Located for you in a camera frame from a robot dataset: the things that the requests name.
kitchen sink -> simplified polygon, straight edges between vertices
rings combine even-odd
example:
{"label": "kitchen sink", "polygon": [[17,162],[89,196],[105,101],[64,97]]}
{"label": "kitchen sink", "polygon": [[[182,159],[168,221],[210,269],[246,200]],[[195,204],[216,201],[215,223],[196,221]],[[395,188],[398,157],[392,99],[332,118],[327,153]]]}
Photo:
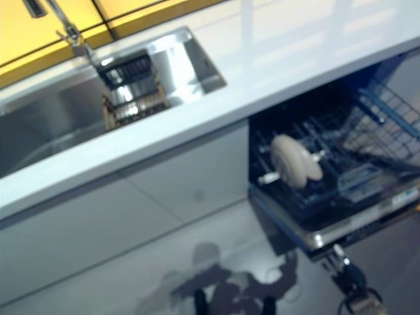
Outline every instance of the kitchen sink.
{"label": "kitchen sink", "polygon": [[0,104],[0,177],[226,85],[188,28],[88,68]]}

dish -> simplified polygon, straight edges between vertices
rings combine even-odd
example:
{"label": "dish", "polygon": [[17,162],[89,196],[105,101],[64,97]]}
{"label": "dish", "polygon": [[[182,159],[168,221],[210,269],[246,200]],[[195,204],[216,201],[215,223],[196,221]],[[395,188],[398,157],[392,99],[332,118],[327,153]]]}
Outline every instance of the dish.
{"label": "dish", "polygon": [[280,178],[294,188],[304,188],[311,180],[321,180],[321,167],[310,152],[294,138],[275,136],[271,142],[271,160]]}

white tile floor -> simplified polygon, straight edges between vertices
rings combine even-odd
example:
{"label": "white tile floor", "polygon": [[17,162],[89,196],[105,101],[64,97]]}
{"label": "white tile floor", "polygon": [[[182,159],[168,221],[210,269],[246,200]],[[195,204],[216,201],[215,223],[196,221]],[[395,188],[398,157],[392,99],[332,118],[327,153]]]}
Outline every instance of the white tile floor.
{"label": "white tile floor", "polygon": [[[284,276],[278,267],[285,263],[285,256],[275,254],[266,233],[275,236],[276,229],[268,227],[265,232],[245,201],[10,304],[0,309],[0,314],[193,314],[191,298],[182,300],[170,292],[196,274],[207,274],[203,283],[208,284],[207,292],[211,293],[218,279],[214,267],[213,272],[205,272],[210,266],[217,264],[220,270],[230,272],[230,283],[245,282],[240,286],[242,289],[250,274],[256,284],[276,282]],[[340,294],[319,266],[310,263],[301,252],[289,255],[293,260],[289,271],[299,276],[283,285],[280,281],[277,288],[286,293],[280,309],[296,308],[299,310],[296,314],[302,314],[305,305],[322,304],[322,300],[311,299],[310,294],[320,284],[332,291],[338,302]]]}
{"label": "white tile floor", "polygon": [[[414,217],[346,249],[391,314],[420,310],[419,243]],[[289,245],[244,201],[5,306],[0,315],[193,315],[189,293],[197,286],[206,289],[212,315],[258,314],[254,308],[267,294],[281,297],[278,315],[335,315],[343,296],[319,264]]]}

dish rack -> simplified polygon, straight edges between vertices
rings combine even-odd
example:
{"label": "dish rack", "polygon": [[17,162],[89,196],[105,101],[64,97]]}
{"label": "dish rack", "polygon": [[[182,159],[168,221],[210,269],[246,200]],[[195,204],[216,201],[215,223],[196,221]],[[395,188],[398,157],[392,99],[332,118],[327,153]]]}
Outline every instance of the dish rack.
{"label": "dish rack", "polygon": [[102,96],[107,130],[170,107],[146,51],[130,58],[110,60],[96,70],[109,89],[109,93]]}
{"label": "dish rack", "polygon": [[322,180],[309,180],[304,188],[292,188],[281,179],[273,183],[300,209],[337,202],[361,206],[420,176],[420,113],[376,80],[366,89],[343,82],[333,89],[347,101],[298,119],[286,130],[279,124],[251,136],[251,181],[259,186],[265,185],[258,182],[261,176],[276,171],[270,160],[276,135],[287,134],[318,156]]}

wire basket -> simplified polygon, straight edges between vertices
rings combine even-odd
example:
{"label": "wire basket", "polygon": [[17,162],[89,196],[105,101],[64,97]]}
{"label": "wire basket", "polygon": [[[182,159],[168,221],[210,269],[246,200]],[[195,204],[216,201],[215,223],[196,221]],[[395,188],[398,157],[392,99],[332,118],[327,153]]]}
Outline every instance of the wire basket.
{"label": "wire basket", "polygon": [[420,174],[420,113],[376,80],[367,89],[335,88],[351,101],[329,104],[327,110],[308,115],[287,130],[257,131],[251,139],[251,156],[257,161],[251,164],[254,174],[267,168],[274,171],[269,144],[282,133],[322,156],[322,180],[309,180],[304,188],[282,183],[284,195],[293,196],[300,208],[337,196],[358,203],[383,191],[378,178]]}

